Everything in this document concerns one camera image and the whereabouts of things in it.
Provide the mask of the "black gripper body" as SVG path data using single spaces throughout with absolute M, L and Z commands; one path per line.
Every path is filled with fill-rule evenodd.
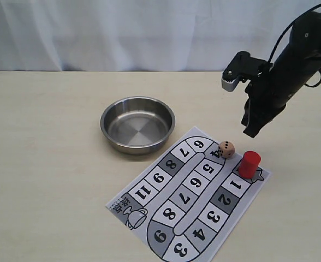
M 301 51 L 286 46 L 271 70 L 262 74 L 246 88 L 253 103 L 252 118 L 270 122 L 280 114 L 287 102 L 307 81 L 321 71 L 321 51 Z

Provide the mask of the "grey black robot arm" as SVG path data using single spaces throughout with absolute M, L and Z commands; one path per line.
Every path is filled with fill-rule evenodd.
M 312 11 L 295 21 L 272 68 L 264 68 L 246 87 L 243 132 L 255 137 L 316 72 L 321 72 L 321 13 Z

